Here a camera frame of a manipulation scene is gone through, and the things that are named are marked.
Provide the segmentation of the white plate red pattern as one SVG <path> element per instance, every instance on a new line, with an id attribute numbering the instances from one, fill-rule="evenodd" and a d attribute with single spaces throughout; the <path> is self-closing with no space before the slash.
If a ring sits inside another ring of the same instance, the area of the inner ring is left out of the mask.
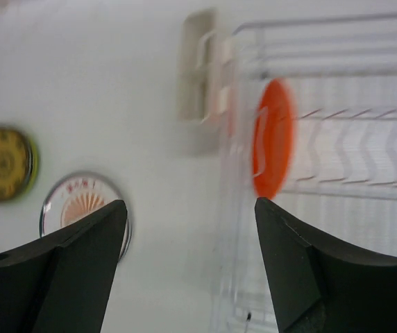
<path id="1" fill-rule="evenodd" d="M 44 199 L 40 212 L 41 237 L 65 228 L 114 200 L 125 201 L 111 179 L 93 171 L 75 171 L 60 179 Z"/>

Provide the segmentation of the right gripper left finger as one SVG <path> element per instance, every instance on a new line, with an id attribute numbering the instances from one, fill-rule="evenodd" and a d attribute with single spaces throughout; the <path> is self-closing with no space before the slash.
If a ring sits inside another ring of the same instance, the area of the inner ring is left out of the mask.
<path id="1" fill-rule="evenodd" d="M 0 253 L 0 332 L 100 332 L 127 218 L 114 200 Z"/>

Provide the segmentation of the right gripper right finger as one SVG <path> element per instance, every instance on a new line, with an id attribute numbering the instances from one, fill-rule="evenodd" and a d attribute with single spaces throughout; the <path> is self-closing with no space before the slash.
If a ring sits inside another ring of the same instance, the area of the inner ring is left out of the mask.
<path id="1" fill-rule="evenodd" d="M 280 332 L 397 332 L 397 257 L 317 229 L 267 198 L 257 234 Z"/>

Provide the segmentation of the orange plate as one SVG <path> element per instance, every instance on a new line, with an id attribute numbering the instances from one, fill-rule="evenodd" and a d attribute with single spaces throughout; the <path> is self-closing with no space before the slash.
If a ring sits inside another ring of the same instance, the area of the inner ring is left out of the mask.
<path id="1" fill-rule="evenodd" d="M 255 114 L 251 170 L 258 197 L 272 199 L 285 183 L 294 149 L 296 106 L 283 78 L 270 81 Z"/>

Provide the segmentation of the olive brown plate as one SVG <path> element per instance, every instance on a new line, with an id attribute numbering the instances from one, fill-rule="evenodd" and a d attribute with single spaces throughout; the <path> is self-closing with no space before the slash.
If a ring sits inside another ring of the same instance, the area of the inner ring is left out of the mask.
<path id="1" fill-rule="evenodd" d="M 0 125 L 0 203 L 27 192 L 31 172 L 28 137 L 16 127 Z"/>

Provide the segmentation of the lime green plate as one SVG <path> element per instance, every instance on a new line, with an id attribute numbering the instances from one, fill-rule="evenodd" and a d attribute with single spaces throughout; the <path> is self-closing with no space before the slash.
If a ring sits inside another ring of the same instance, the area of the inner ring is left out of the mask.
<path id="1" fill-rule="evenodd" d="M 32 137 L 28 137 L 28 142 L 31 148 L 31 172 L 26 191 L 30 191 L 33 188 L 40 168 L 40 152 L 37 144 Z"/>

